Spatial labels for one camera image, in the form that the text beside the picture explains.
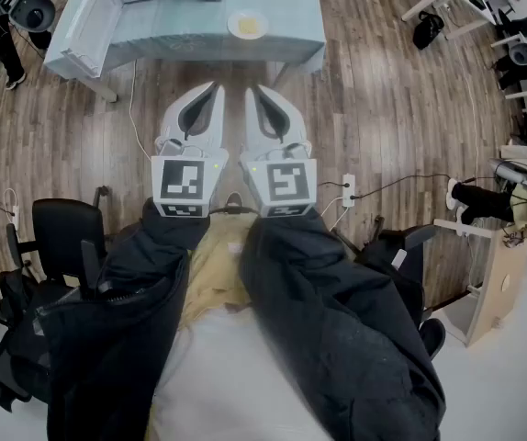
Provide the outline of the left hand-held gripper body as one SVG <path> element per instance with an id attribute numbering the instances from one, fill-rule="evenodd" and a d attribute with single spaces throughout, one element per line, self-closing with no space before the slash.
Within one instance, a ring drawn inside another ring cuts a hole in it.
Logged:
<path id="1" fill-rule="evenodd" d="M 152 201 L 159 214 L 174 219 L 207 217 L 228 160 L 223 148 L 163 140 L 151 157 Z"/>

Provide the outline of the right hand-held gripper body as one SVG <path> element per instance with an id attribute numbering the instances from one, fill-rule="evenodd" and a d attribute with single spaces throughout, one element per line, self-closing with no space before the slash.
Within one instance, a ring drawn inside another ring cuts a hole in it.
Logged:
<path id="1" fill-rule="evenodd" d="M 262 218 L 306 215 L 317 203 L 317 161 L 308 141 L 240 155 L 245 182 Z"/>

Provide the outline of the white plate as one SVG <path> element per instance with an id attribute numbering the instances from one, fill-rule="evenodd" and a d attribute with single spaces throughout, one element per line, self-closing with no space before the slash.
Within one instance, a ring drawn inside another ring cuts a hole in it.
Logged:
<path id="1" fill-rule="evenodd" d="M 238 20 L 241 17 L 255 17 L 258 20 L 260 33 L 255 38 L 244 38 L 240 35 Z M 243 9 L 232 13 L 227 21 L 227 27 L 230 34 L 240 40 L 258 40 L 264 37 L 269 29 L 268 19 L 259 11 L 252 9 Z"/>

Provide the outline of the person's right forearm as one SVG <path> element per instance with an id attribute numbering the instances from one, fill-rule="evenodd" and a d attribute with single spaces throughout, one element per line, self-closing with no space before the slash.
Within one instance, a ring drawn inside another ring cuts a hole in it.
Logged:
<path id="1" fill-rule="evenodd" d="M 334 441 L 440 441 L 443 387 L 389 274 L 353 262 L 316 211 L 256 219 L 240 276 Z"/>

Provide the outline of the white power strip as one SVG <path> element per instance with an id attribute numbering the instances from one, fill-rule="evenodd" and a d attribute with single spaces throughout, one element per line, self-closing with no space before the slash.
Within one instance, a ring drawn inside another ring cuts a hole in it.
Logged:
<path id="1" fill-rule="evenodd" d="M 346 209 L 354 206 L 356 196 L 355 175 L 345 174 L 342 176 L 342 206 Z"/>
<path id="2" fill-rule="evenodd" d="M 7 219 L 18 231 L 20 225 L 20 207 L 17 192 L 12 187 L 8 187 L 3 193 L 3 201 Z"/>

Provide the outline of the person's yellow trousers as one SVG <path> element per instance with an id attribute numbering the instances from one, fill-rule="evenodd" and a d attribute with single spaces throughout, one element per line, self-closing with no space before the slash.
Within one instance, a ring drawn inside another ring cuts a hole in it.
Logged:
<path id="1" fill-rule="evenodd" d="M 179 326 L 190 326 L 208 311 L 245 308 L 251 298 L 239 275 L 245 240 L 256 216 L 215 214 L 197 249 L 190 253 L 188 288 Z"/>

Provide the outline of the table with light blue cloth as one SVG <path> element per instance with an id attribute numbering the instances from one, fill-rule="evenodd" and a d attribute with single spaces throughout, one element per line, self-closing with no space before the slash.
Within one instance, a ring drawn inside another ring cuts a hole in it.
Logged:
<path id="1" fill-rule="evenodd" d="M 44 59 L 47 69 L 76 79 L 108 102 L 116 94 L 102 76 L 138 59 L 168 62 L 280 62 L 281 85 L 296 73 L 322 68 L 326 50 L 320 0 L 147 0 L 123 6 L 108 46 L 101 76 L 92 78 L 61 53 L 67 29 L 83 0 L 68 0 Z M 239 10 L 261 12 L 269 22 L 258 40 L 240 40 L 227 27 Z"/>

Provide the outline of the black bag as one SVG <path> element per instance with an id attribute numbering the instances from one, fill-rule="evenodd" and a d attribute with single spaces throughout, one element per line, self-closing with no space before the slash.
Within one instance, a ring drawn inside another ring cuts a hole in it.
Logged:
<path id="1" fill-rule="evenodd" d="M 420 11 L 420 23 L 413 33 L 412 42 L 420 51 L 426 49 L 443 31 L 444 22 L 436 14 Z"/>

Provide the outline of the person's white shirt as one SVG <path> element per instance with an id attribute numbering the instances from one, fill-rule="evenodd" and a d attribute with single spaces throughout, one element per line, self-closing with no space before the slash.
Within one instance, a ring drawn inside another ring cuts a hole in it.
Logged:
<path id="1" fill-rule="evenodd" d="M 332 441 L 252 309 L 180 331 L 154 392 L 147 441 Z"/>

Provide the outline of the black mesh office chair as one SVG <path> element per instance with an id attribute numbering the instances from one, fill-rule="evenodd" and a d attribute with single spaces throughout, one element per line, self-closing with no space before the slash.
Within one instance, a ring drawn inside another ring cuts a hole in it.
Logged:
<path id="1" fill-rule="evenodd" d="M 50 355 L 37 309 L 62 298 L 70 289 L 38 282 L 19 268 L 0 273 L 0 407 L 11 412 L 14 401 L 50 401 Z"/>

